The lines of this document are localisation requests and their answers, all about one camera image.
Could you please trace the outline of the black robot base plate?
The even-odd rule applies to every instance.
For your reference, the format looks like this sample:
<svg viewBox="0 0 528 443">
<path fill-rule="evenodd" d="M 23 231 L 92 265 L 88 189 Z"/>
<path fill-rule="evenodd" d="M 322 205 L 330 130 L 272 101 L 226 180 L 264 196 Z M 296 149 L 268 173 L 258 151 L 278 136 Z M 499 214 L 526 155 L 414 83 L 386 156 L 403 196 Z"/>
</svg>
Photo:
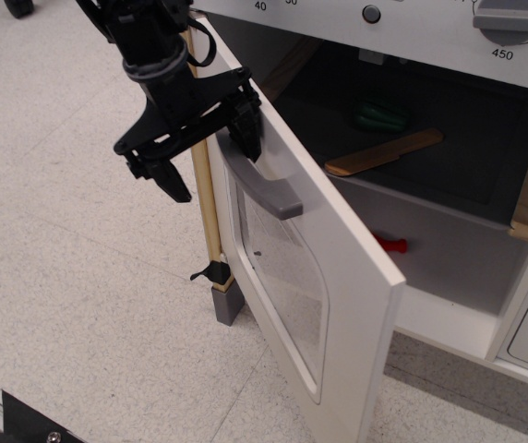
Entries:
<svg viewBox="0 0 528 443">
<path fill-rule="evenodd" d="M 0 442 L 84 442 L 84 439 L 0 389 Z"/>
</svg>

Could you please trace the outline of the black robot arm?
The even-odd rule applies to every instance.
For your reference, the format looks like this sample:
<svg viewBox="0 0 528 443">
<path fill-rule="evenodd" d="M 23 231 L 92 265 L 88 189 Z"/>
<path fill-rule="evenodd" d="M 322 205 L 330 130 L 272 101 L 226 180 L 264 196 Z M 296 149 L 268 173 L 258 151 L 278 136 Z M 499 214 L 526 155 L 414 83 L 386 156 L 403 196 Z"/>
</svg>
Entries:
<svg viewBox="0 0 528 443">
<path fill-rule="evenodd" d="M 178 203 L 191 195 L 173 166 L 173 157 L 227 128 L 244 155 L 261 153 L 258 93 L 251 72 L 239 67 L 196 78 L 195 67 L 209 66 L 217 53 L 214 37 L 204 60 L 192 55 L 187 29 L 207 29 L 190 16 L 188 1 L 81 1 L 79 7 L 123 57 L 123 69 L 139 84 L 146 106 L 137 122 L 115 143 L 136 177 L 152 180 Z"/>
</svg>

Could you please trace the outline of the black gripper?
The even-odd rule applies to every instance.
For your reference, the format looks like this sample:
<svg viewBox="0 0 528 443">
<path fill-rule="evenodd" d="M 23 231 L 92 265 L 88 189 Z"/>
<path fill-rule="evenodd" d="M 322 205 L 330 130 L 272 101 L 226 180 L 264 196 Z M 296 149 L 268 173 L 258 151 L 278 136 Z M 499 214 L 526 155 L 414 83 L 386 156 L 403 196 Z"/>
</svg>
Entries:
<svg viewBox="0 0 528 443">
<path fill-rule="evenodd" d="M 261 100 L 247 67 L 196 78 L 187 52 L 182 52 L 158 64 L 124 62 L 123 68 L 147 98 L 142 116 L 114 145 L 137 179 L 153 180 L 177 203 L 190 202 L 191 194 L 169 159 L 224 127 L 249 160 L 258 160 Z"/>
</svg>

